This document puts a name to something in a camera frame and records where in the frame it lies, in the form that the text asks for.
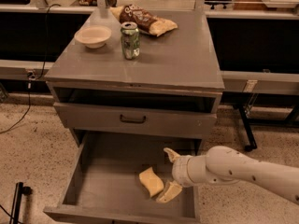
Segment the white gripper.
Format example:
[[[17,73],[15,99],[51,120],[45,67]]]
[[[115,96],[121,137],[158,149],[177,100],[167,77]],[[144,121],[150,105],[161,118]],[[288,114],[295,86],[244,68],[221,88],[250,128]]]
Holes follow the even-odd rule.
[[[172,176],[175,181],[166,181],[164,190],[156,198],[157,203],[169,203],[188,188],[206,182],[206,158],[204,156],[180,156],[169,147],[164,148],[173,164]]]

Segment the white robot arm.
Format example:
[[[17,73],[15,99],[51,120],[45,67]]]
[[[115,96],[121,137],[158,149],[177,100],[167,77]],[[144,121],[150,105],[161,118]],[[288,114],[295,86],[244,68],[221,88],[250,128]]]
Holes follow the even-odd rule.
[[[291,166],[254,160],[232,148],[212,147],[205,155],[179,155],[166,147],[172,166],[172,181],[167,181],[157,203],[168,203],[183,188],[202,183],[229,185],[239,180],[250,182],[276,195],[299,204],[299,169]]]

